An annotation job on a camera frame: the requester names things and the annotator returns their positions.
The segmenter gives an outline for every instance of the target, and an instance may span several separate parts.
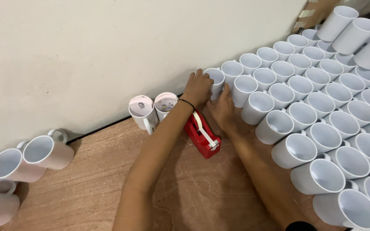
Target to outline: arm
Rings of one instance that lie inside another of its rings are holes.
[[[190,75],[181,98],[197,107],[209,98],[212,83],[209,75],[202,75],[199,69],[196,74]],[[179,100],[142,145],[124,183],[113,231],[151,230],[152,194],[171,150],[193,111],[191,105]]]
[[[273,170],[259,157],[250,140],[242,136],[234,120],[234,103],[225,84],[218,100],[207,103],[209,112],[219,127],[229,137],[246,171],[270,215],[286,228],[296,221],[307,221],[295,202],[287,194]]]

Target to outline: plywood surface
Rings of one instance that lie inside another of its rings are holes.
[[[233,145],[204,111],[221,150],[205,160],[183,132],[154,194],[154,230],[239,231],[280,228],[262,204]],[[283,180],[286,193],[319,231],[343,231],[323,223],[312,208],[312,197],[290,182],[290,170],[270,157],[271,145],[254,137],[255,126],[241,119],[239,127],[252,139],[262,157]],[[110,231],[126,174],[149,137],[132,119],[125,120],[71,144],[76,151],[63,170],[48,170],[37,182],[19,183],[22,205],[0,231]]]

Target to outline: stacked mug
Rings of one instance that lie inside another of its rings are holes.
[[[60,132],[63,140],[53,138]],[[74,158],[74,150],[66,145],[67,134],[53,129],[46,136],[23,141],[16,148],[0,152],[0,226],[10,221],[19,208],[19,198],[13,192],[16,182],[35,182],[47,169],[63,169]]]
[[[370,20],[339,6],[317,30],[227,61],[212,100],[232,86],[241,117],[326,223],[370,228]]]

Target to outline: black wristband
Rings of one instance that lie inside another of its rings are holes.
[[[178,100],[182,100],[183,102],[187,102],[187,103],[189,103],[188,101],[186,101],[186,100],[184,100],[184,99],[178,99]],[[192,105],[192,103],[189,103],[189,105],[191,105],[192,106],[192,108],[194,109],[194,111],[195,111],[195,107]]]

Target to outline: red tape dispenser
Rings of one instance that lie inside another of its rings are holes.
[[[221,139],[212,133],[197,110],[188,118],[184,130],[205,159],[221,149]]]

